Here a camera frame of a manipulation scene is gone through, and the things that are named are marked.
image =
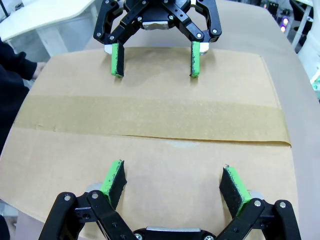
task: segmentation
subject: silver screw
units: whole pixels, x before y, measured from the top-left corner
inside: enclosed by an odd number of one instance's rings
[[[256,207],[260,207],[260,206],[261,206],[261,202],[258,201],[258,200],[256,200],[256,201],[254,201],[254,205],[255,205]]]
[[[99,197],[99,195],[97,193],[92,194],[93,199],[97,199],[98,197]]]
[[[204,238],[204,240],[214,240],[214,237],[213,237],[213,236],[206,236],[206,237]]]
[[[136,237],[138,240],[142,240],[142,236],[141,236],[141,234],[139,234],[139,233],[136,233],[136,234],[135,234],[135,237]]]
[[[286,204],[282,201],[280,202],[280,207],[284,209],[286,207]]]
[[[69,196],[69,195],[66,195],[65,197],[64,197],[64,200],[66,200],[66,201],[69,201],[71,199],[71,196]]]

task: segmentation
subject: black jacket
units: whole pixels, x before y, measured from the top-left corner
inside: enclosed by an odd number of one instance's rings
[[[23,79],[30,80],[37,63],[26,59],[26,53],[15,54],[0,38],[0,154],[9,130],[29,89]]]

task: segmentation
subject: table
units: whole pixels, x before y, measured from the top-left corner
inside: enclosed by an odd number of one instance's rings
[[[90,5],[92,21],[98,17],[94,0],[38,0],[13,12],[0,23],[2,41],[36,30],[50,56],[67,53],[58,29],[53,25],[80,15]]]
[[[296,0],[296,1],[300,2],[300,3],[303,3],[303,4],[306,4],[306,8],[305,8],[305,11],[304,11],[300,26],[298,28],[298,31],[296,32],[296,34],[294,36],[294,39],[292,41],[293,49],[296,48],[296,46],[297,46],[297,44],[298,44],[298,42],[300,40],[300,37],[302,35],[302,31],[304,30],[306,22],[307,22],[307,18],[308,18],[309,14],[310,14],[311,8],[313,7],[313,1],[312,0]]]
[[[320,162],[317,139],[320,136],[320,113],[315,93],[308,84],[308,77],[292,46],[268,11],[230,1],[217,1],[217,6],[222,36],[211,47],[259,54],[268,66],[291,136],[301,236],[302,239],[318,239],[320,176],[317,170]],[[196,13],[192,12],[190,16],[201,24]],[[140,30],[126,45],[188,47],[190,42],[176,29],[154,32]],[[92,40],[87,48],[103,46]],[[21,221],[18,221],[17,233],[24,236],[24,239],[37,239],[41,227],[42,223],[23,215]]]

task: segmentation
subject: green gripper pad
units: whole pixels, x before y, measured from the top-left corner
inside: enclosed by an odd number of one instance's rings
[[[191,42],[191,74],[192,78],[196,78],[200,73],[200,42]]]
[[[232,218],[238,216],[252,198],[234,167],[223,169],[219,188]]]
[[[121,193],[127,184],[124,164],[125,161],[122,160],[114,161],[100,188],[100,191],[108,197],[113,209],[117,208]]]
[[[116,77],[123,77],[125,68],[125,48],[121,43],[112,44],[111,74]]]

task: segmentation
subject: white object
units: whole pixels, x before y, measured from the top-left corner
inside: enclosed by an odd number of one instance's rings
[[[98,16],[94,0],[24,0],[24,2],[28,5],[13,12],[0,23],[1,39],[7,41],[37,30],[50,56],[67,53],[68,49],[56,26],[51,26],[51,29],[42,27],[77,17],[90,5],[93,22]]]
[[[293,49],[296,49],[296,46],[297,46],[297,44],[299,42],[299,39],[300,39],[300,37],[302,35],[302,31],[305,28],[305,25],[306,25],[306,22],[307,22],[307,18],[308,18],[309,14],[310,14],[311,8],[313,7],[313,1],[312,0],[296,0],[296,1],[300,2],[300,3],[303,3],[303,4],[306,4],[306,8],[305,8],[305,11],[304,11],[300,26],[298,28],[298,31],[296,32],[296,34],[294,36],[294,39],[292,41]]]
[[[313,3],[312,28],[306,36],[306,41],[298,53],[304,70],[309,79],[318,71],[320,66],[320,1]]]

